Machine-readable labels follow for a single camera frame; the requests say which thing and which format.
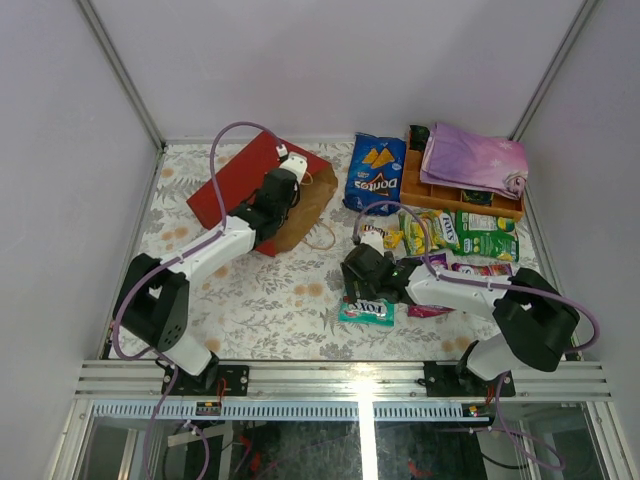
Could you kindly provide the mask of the red paper bag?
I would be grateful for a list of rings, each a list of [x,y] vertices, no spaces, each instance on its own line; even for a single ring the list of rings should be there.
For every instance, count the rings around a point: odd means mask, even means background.
[[[258,252],[274,257],[301,242],[334,196],[338,180],[328,161],[287,141],[283,145],[290,154],[306,158],[310,183],[296,187],[290,174],[276,171],[281,166],[276,140],[261,133],[217,170],[221,199],[211,182],[188,198],[187,205],[205,229],[221,222],[223,203],[228,215],[238,214],[256,229]]]

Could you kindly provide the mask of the small yellow snack packet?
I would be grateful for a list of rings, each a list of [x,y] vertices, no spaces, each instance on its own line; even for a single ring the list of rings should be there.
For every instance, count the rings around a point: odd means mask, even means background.
[[[404,238],[400,229],[378,227],[372,224],[364,224],[360,227],[362,233],[376,232],[381,238],[385,249],[395,249]]]

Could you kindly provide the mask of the teal Fox's candy bag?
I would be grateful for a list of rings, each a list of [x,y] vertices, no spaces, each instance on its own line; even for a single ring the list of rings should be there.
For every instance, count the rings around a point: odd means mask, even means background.
[[[339,312],[339,321],[393,327],[395,324],[395,309],[393,305],[386,301],[359,299],[353,303],[343,302]]]

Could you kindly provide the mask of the green Fox's candy bag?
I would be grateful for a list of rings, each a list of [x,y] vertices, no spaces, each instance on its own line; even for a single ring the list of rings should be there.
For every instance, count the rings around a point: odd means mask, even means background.
[[[425,209],[419,211],[417,216],[418,220],[406,211],[398,214],[408,256],[421,256],[425,252],[459,248],[454,213],[447,209]]]

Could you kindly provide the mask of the blue Doritos chip bag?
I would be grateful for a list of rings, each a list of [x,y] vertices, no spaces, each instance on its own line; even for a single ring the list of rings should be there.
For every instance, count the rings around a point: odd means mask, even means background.
[[[343,204],[361,212],[380,201],[400,201],[406,142],[357,133],[345,184]]]

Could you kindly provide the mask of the green snack bag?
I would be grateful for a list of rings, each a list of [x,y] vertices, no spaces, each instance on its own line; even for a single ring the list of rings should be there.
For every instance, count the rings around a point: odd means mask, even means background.
[[[459,240],[458,255],[519,261],[519,238],[513,219],[459,211],[455,227]]]

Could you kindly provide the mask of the purple Fox's candy bag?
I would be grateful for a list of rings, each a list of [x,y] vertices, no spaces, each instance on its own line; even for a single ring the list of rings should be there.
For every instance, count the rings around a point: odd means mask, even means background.
[[[512,276],[513,270],[510,264],[495,263],[489,265],[474,265],[465,263],[453,263],[450,269],[455,272],[478,276]]]

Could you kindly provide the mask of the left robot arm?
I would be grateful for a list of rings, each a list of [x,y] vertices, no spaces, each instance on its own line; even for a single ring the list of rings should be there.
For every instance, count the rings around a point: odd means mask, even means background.
[[[184,372],[197,394],[212,392],[219,381],[215,355],[189,326],[192,290],[214,271],[270,240],[300,200],[306,168],[292,160],[265,174],[248,199],[224,214],[221,222],[173,254],[136,256],[129,264],[114,309],[112,345],[121,359],[122,328]]]

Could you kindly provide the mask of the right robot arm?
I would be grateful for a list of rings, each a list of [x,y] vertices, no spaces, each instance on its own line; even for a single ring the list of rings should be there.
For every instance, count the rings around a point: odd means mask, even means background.
[[[437,269],[417,258],[395,261],[362,242],[341,270],[350,302],[437,305],[494,320],[499,333],[470,344],[456,369],[457,385],[467,394],[482,392],[491,380],[519,367],[555,371],[580,319],[574,306],[528,268],[501,282]]]

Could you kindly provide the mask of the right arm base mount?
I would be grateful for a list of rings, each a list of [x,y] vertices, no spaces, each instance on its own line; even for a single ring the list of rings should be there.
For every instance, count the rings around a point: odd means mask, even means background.
[[[425,361],[423,375],[415,383],[430,398],[486,398],[497,392],[499,377],[483,380],[461,364]]]

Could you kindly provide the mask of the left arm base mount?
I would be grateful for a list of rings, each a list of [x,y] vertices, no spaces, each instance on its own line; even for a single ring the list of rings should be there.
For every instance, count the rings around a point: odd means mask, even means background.
[[[204,397],[244,397],[248,393],[250,367],[248,365],[217,364],[206,367],[198,376],[191,376],[182,369],[173,387],[169,389],[173,372],[170,367],[164,369],[165,377],[162,393],[169,392],[173,396]]]

